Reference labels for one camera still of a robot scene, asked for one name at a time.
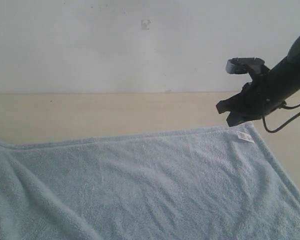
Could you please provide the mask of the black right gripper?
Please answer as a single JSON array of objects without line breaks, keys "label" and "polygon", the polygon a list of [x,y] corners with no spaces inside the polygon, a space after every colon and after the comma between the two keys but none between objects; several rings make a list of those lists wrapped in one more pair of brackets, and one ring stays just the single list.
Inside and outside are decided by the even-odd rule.
[{"label": "black right gripper", "polygon": [[298,91],[298,69],[291,64],[278,64],[272,69],[262,65],[259,73],[248,65],[245,68],[252,82],[239,94],[216,104],[219,114],[230,112],[226,118],[229,127],[249,122],[249,118],[261,119]]}]

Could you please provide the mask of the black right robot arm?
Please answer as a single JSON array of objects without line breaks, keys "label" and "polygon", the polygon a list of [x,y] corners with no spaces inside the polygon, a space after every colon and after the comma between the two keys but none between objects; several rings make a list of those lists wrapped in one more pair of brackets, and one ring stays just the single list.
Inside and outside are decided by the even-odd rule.
[{"label": "black right robot arm", "polygon": [[229,112],[228,126],[264,120],[277,109],[292,110],[286,100],[300,90],[300,36],[273,68],[258,57],[235,57],[227,61],[225,69],[228,74],[251,77],[238,94],[216,105],[219,114]]}]

